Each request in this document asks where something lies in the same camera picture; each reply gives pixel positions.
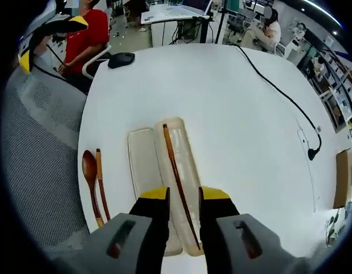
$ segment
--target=computer mouse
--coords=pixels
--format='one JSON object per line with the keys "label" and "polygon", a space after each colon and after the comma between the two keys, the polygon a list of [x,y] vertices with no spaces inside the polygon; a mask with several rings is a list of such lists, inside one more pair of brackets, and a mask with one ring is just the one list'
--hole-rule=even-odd
{"label": "computer mouse", "polygon": [[130,65],[135,59],[134,53],[117,53],[110,57],[108,67],[115,69],[117,67]]}

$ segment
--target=ceiling light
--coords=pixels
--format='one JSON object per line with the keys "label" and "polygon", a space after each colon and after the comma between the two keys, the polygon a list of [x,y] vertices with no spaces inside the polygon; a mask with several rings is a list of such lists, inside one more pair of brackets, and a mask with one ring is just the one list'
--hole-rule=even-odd
{"label": "ceiling light", "polygon": [[338,22],[338,20],[336,20],[330,13],[328,13],[326,10],[324,10],[322,7],[318,6],[317,4],[310,2],[309,0],[303,0],[304,2],[308,3],[309,5],[315,7],[316,9],[320,10],[321,12],[325,13],[327,16],[330,17],[330,19],[332,19],[335,23],[337,23],[338,25],[340,25],[341,27],[343,27],[341,25],[341,23]]}

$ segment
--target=gray mesh chair back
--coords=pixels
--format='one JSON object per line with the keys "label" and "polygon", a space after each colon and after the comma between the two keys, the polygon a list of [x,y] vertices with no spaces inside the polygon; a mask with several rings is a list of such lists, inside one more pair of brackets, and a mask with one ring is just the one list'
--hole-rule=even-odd
{"label": "gray mesh chair back", "polygon": [[[37,58],[35,63],[52,74]],[[70,255],[89,235],[77,171],[86,96],[66,82],[18,67],[2,96],[2,164],[28,233],[49,258]]]}

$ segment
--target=person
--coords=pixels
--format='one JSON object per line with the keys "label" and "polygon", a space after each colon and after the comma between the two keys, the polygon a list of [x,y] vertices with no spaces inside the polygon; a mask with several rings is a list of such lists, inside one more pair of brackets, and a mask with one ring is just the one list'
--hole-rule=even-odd
{"label": "person", "polygon": [[[104,49],[110,38],[106,13],[94,9],[98,2],[79,0],[79,15],[88,23],[88,29],[67,34],[66,57],[64,65],[58,70],[69,84],[85,94],[88,94],[92,80],[82,74],[82,67]],[[89,66],[88,70],[94,74],[96,68],[91,69]]]}
{"label": "person", "polygon": [[315,75],[320,76],[320,73],[324,70],[324,58],[323,57],[314,57],[309,62],[310,73],[309,79],[313,78]]}
{"label": "person", "polygon": [[271,17],[266,19],[263,29],[257,27],[249,27],[245,32],[240,42],[241,47],[255,49],[253,40],[260,40],[266,49],[274,49],[281,39],[281,27],[278,23],[278,12],[272,9]]}
{"label": "person", "polygon": [[145,0],[129,0],[124,4],[125,9],[129,12],[129,17],[135,21],[136,28],[140,32],[145,32],[147,29],[141,25],[141,14],[147,11]]}
{"label": "person", "polygon": [[292,29],[292,32],[294,33],[295,38],[297,38],[298,40],[302,40],[306,32],[305,24],[298,23],[297,26]]}

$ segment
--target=red shirt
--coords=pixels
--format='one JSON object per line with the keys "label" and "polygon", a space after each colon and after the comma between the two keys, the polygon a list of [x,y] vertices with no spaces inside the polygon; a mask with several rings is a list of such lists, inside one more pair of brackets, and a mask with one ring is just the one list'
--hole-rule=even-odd
{"label": "red shirt", "polygon": [[[83,18],[88,23],[88,29],[67,34],[66,63],[73,61],[86,48],[106,44],[109,40],[106,13],[101,10],[89,10]],[[75,64],[68,73],[82,74],[82,67],[87,61]]]}

